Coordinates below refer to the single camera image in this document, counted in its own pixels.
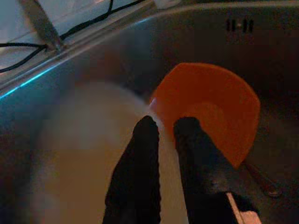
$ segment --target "black cable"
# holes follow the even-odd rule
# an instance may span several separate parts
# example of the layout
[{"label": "black cable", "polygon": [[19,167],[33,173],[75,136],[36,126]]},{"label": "black cable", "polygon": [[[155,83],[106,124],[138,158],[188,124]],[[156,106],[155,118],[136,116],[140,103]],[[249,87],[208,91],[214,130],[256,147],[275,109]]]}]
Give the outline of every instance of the black cable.
[{"label": "black cable", "polygon": [[[88,20],[86,22],[83,22],[83,23],[80,23],[76,26],[74,26],[73,28],[69,29],[66,33],[62,34],[60,36],[60,38],[62,40],[66,39],[67,37],[75,34],[76,32],[80,31],[80,30],[83,30],[85,29],[86,27],[92,25],[92,24],[95,24],[99,21],[102,21],[104,19],[106,19],[109,15],[113,14],[113,13],[116,13],[118,11],[121,11],[125,8],[128,8],[128,7],[131,7],[131,6],[134,6],[140,2],[143,2],[145,0],[137,0],[137,1],[134,1],[130,4],[127,4],[127,5],[124,5],[122,7],[118,7],[114,10],[112,10],[112,7],[113,7],[113,1],[114,0],[110,0],[110,3],[109,3],[109,8],[108,8],[108,11],[103,14],[103,15],[100,15],[92,20]],[[33,58],[35,55],[37,55],[39,52],[41,52],[42,50],[44,49],[47,49],[47,45],[41,45],[41,44],[34,44],[34,43],[0,43],[0,48],[3,48],[3,47],[35,47],[37,48],[35,51],[33,51],[31,54],[29,54],[26,58],[24,58],[23,60],[21,60],[20,62],[12,65],[12,66],[9,66],[9,67],[6,67],[6,68],[3,68],[3,69],[0,69],[0,73],[2,72],[6,72],[6,71],[10,71],[10,70],[13,70],[13,69],[16,69],[18,67],[20,67],[21,65],[25,64],[27,61],[29,61],[31,58]]]}]

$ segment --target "sink basin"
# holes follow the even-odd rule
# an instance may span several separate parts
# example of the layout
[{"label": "sink basin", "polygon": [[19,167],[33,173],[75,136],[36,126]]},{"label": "sink basin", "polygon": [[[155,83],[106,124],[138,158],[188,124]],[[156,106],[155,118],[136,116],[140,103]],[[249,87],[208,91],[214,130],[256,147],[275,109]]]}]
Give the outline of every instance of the sink basin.
[{"label": "sink basin", "polygon": [[284,193],[268,198],[243,166],[239,172],[262,222],[299,223],[299,2],[198,4],[148,14],[126,17],[2,84],[0,221],[22,217],[40,130],[68,91],[106,80],[147,100],[176,64],[202,62],[238,74],[261,100],[248,160]]}]

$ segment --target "orange plastic bowl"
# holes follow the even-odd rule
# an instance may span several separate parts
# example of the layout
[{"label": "orange plastic bowl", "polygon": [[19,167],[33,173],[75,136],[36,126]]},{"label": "orange plastic bowl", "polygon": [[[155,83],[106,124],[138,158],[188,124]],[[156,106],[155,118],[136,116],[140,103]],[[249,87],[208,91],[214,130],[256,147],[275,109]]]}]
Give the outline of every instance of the orange plastic bowl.
[{"label": "orange plastic bowl", "polygon": [[237,168],[253,144],[260,101],[243,79],[227,69],[205,63],[181,63],[155,90],[150,107],[172,136],[177,119],[196,117]]}]

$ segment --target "orange bowl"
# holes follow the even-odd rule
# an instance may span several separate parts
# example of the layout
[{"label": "orange bowl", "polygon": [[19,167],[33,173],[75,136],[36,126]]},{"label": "orange bowl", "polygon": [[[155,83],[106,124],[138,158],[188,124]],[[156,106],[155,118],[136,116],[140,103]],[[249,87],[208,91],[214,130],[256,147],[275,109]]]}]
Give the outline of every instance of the orange bowl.
[{"label": "orange bowl", "polygon": [[260,101],[243,79],[227,69],[205,63],[181,63],[155,90],[150,108],[172,137],[177,119],[196,117],[237,168],[253,144]]}]

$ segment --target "black wire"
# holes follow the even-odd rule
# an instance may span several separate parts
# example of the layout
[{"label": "black wire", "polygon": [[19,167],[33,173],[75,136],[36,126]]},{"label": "black wire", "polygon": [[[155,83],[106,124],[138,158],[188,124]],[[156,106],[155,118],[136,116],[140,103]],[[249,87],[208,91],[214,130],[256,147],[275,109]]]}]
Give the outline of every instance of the black wire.
[{"label": "black wire", "polygon": [[[62,40],[64,40],[65,38],[75,34],[76,32],[78,32],[80,30],[83,30],[83,29],[85,29],[86,27],[88,27],[92,24],[95,24],[99,21],[102,21],[102,20],[106,19],[109,15],[111,15],[113,13],[116,13],[116,12],[121,11],[121,10],[123,10],[125,8],[128,8],[128,7],[134,6],[134,5],[136,5],[140,2],[143,2],[145,0],[137,0],[137,1],[134,1],[130,4],[127,4],[125,6],[118,7],[116,9],[112,10],[113,1],[114,0],[110,0],[108,11],[105,14],[100,15],[100,16],[92,19],[92,20],[88,20],[86,22],[83,22],[83,23],[80,23],[80,24],[74,26],[73,28],[69,29],[66,33],[62,34],[60,36],[60,38]],[[33,51],[31,54],[29,54],[26,58],[21,60],[20,62],[14,64],[12,66],[6,67],[4,69],[0,69],[0,73],[10,71],[10,70],[13,70],[13,69],[16,69],[16,68],[20,67],[21,65],[23,65],[27,61],[29,61],[31,58],[33,58],[35,55],[37,55],[39,52],[41,52],[44,49],[47,49],[48,46],[46,44],[41,45],[41,44],[34,44],[34,43],[0,43],[0,48],[3,48],[3,47],[35,47],[37,49],[35,51]]]}]

